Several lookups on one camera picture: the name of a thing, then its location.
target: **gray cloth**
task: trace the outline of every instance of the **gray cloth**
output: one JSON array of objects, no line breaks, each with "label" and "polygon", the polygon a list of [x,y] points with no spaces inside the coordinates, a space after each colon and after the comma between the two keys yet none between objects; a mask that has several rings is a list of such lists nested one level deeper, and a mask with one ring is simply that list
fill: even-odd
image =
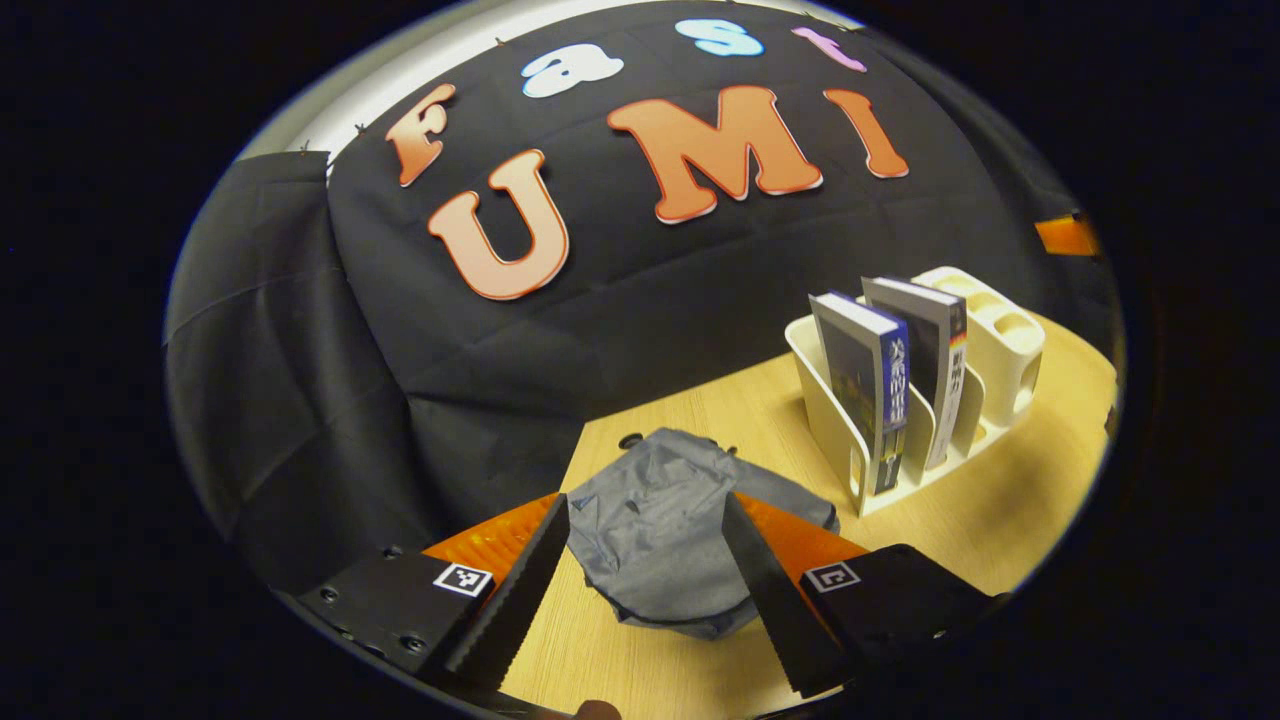
[{"label": "gray cloth", "polygon": [[716,639],[756,615],[721,536],[741,492],[840,532],[836,507],[686,432],[659,429],[568,493],[568,547],[618,620]]}]

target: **book spine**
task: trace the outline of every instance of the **book spine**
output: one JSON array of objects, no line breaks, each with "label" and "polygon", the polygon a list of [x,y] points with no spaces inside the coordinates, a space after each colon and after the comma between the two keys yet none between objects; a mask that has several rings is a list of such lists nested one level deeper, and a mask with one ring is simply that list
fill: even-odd
[{"label": "book spine", "polygon": [[946,401],[942,414],[938,416],[938,447],[937,462],[941,464],[947,456],[947,443],[955,429],[956,415],[960,413],[960,393],[964,392],[964,357],[968,340],[969,322],[964,300],[951,307],[951,337],[947,343],[947,375],[946,375]]},{"label": "book spine", "polygon": [[908,378],[910,377],[906,351],[906,325],[900,325],[893,333],[883,337],[883,397],[884,416],[881,437],[879,462],[876,471],[876,495],[897,487],[897,470],[902,459],[902,442],[906,433]]}]

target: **light wood tabletop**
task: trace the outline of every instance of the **light wood tabletop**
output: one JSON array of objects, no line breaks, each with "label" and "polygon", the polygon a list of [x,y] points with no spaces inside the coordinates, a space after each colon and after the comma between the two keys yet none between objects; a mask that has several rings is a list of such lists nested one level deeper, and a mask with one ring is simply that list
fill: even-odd
[{"label": "light wood tabletop", "polygon": [[[1047,337],[1023,421],[946,478],[867,518],[854,514],[846,487],[809,434],[791,354],[588,423],[561,489],[617,460],[623,436],[682,429],[736,446],[739,457],[833,502],[840,534],[868,550],[909,543],[987,594],[1012,591],[1087,497],[1116,397],[1106,357],[1033,316]],[[585,585],[568,548],[502,692],[568,714],[584,700],[604,700],[623,720],[740,719],[803,702],[759,618],[710,642],[623,625]]]}]

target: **letter f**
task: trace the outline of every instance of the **letter f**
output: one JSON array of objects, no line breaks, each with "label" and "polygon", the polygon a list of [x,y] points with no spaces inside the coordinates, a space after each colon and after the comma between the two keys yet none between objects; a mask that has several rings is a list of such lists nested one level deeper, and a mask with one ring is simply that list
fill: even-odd
[{"label": "letter f", "polygon": [[444,131],[447,118],[439,102],[453,97],[453,90],[449,83],[436,87],[387,131],[387,141],[396,146],[396,154],[399,155],[401,187],[412,184],[444,150],[443,142],[428,140],[426,133],[439,135]]}]

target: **white plastic holder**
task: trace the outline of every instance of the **white plastic holder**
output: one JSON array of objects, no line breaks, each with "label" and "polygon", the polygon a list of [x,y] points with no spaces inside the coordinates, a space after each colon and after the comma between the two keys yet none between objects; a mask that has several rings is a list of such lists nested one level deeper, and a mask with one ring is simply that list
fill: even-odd
[{"label": "white plastic holder", "polygon": [[1044,328],[1021,307],[956,268],[936,268],[916,275],[913,282],[965,297],[969,311],[965,380],[946,460],[929,470],[924,469],[924,460],[937,419],[915,386],[909,386],[897,486],[879,495],[865,492],[868,443],[831,391],[827,355],[813,315],[792,320],[786,328],[800,374],[809,430],[836,477],[846,482],[859,516],[942,479],[989,447],[1027,415],[1039,375]]}]

